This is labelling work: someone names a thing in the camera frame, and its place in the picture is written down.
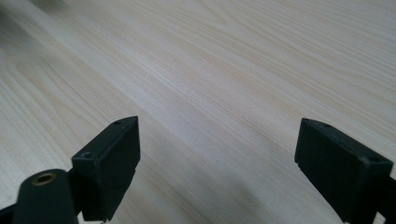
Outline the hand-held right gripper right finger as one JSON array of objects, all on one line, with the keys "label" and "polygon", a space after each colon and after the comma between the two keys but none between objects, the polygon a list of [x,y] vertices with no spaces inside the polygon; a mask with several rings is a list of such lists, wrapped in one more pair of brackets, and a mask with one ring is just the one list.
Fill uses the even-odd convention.
[{"label": "hand-held right gripper right finger", "polygon": [[394,224],[393,162],[333,126],[301,120],[294,161],[342,221]]}]

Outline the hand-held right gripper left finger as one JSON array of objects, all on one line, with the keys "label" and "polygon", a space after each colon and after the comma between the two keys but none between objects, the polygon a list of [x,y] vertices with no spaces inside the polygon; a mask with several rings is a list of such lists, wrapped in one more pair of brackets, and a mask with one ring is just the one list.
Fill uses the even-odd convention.
[{"label": "hand-held right gripper left finger", "polygon": [[86,221],[109,221],[140,161],[138,117],[110,123],[72,157],[71,188]]}]

